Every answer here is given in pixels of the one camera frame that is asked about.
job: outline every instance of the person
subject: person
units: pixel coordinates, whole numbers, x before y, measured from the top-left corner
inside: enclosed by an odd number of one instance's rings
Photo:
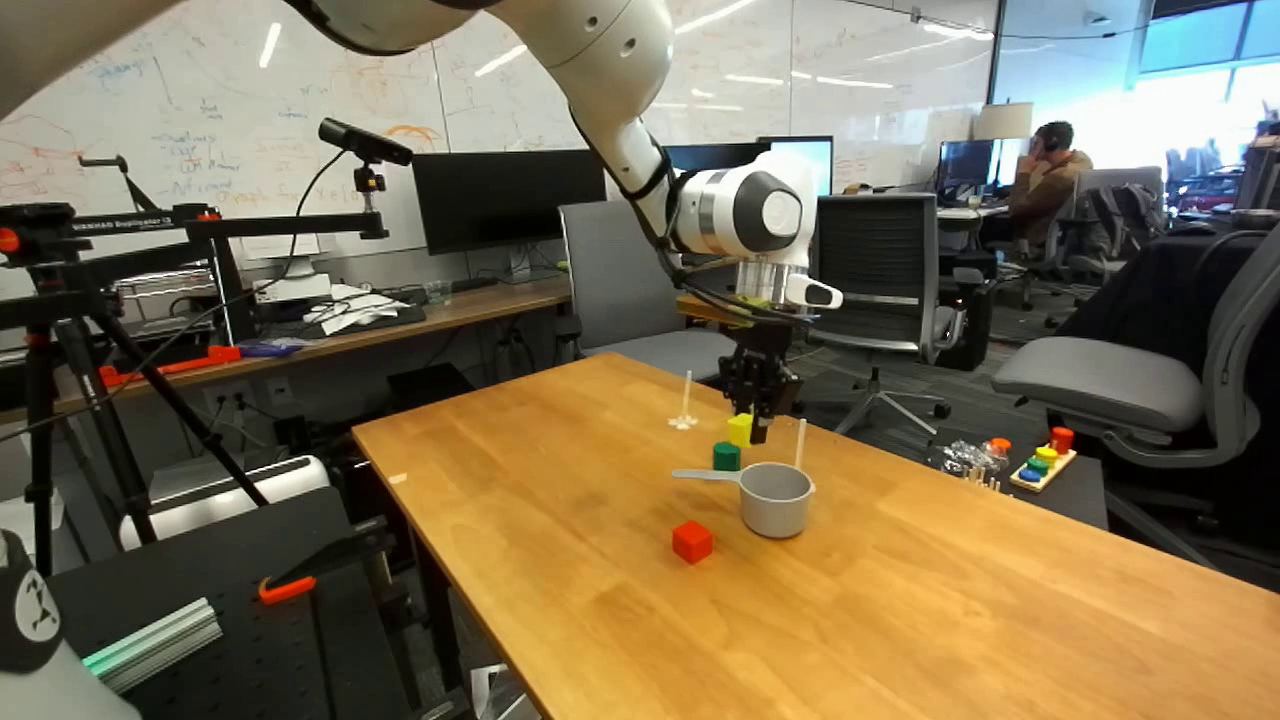
[[[978,227],[984,246],[1010,240],[1022,263],[1057,261],[1057,217],[1091,170],[1091,158],[1070,138],[1076,128],[1069,121],[1037,128],[1028,155],[1014,158],[1006,211],[989,217]]]

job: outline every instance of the desk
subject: desk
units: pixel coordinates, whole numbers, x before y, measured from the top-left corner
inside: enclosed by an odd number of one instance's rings
[[[309,339],[287,361],[237,361],[237,364],[218,364],[218,368],[179,373],[169,378],[177,389],[216,382],[216,378],[277,373],[277,368],[291,368],[291,364],[309,364],[309,361],[324,361],[324,356],[343,356],[343,350],[363,350],[363,349],[380,349],[380,344],[475,327],[475,322],[490,322],[490,319],[530,316],[530,311],[546,311],[558,305],[568,305],[568,279],[558,279],[558,277],[554,279],[526,279],[526,284],[490,284],[490,289],[475,289],[475,290],[456,290],[445,307],[432,307],[419,322],[392,322],[392,327],[347,332],[347,336],[332,336],[332,339]],[[135,390],[146,390],[146,382],[135,378],[110,395],[124,398]],[[81,413],[81,409],[83,409],[81,395],[64,395],[54,405],[54,413]]]
[[[724,398],[590,356],[357,427],[546,717],[1270,717],[1280,597],[807,427],[811,525],[709,466]],[[793,454],[796,423],[748,460]],[[685,564],[680,520],[715,533]]]
[[[251,600],[257,579],[343,533],[337,491],[312,491],[53,574],[53,591],[81,654],[208,597],[223,636],[133,686],[145,717],[413,717],[361,564],[324,573],[312,600]]]

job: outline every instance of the small cube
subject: small cube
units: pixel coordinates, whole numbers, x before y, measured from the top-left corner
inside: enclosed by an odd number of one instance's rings
[[[696,564],[705,556],[712,556],[712,533],[696,520],[685,520],[677,533],[670,533],[670,551],[685,556],[685,564]]]

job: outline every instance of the yellow object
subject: yellow object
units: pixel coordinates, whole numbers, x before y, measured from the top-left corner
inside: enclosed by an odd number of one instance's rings
[[[752,448],[752,413],[726,414],[726,443]]]

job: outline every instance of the desk lamp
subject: desk lamp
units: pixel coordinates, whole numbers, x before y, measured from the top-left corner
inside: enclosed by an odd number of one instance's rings
[[[1030,105],[989,105],[977,113],[972,121],[972,138],[990,138],[995,145],[995,169],[990,169],[990,185],[1002,185],[1002,138],[1028,138],[1030,137]]]

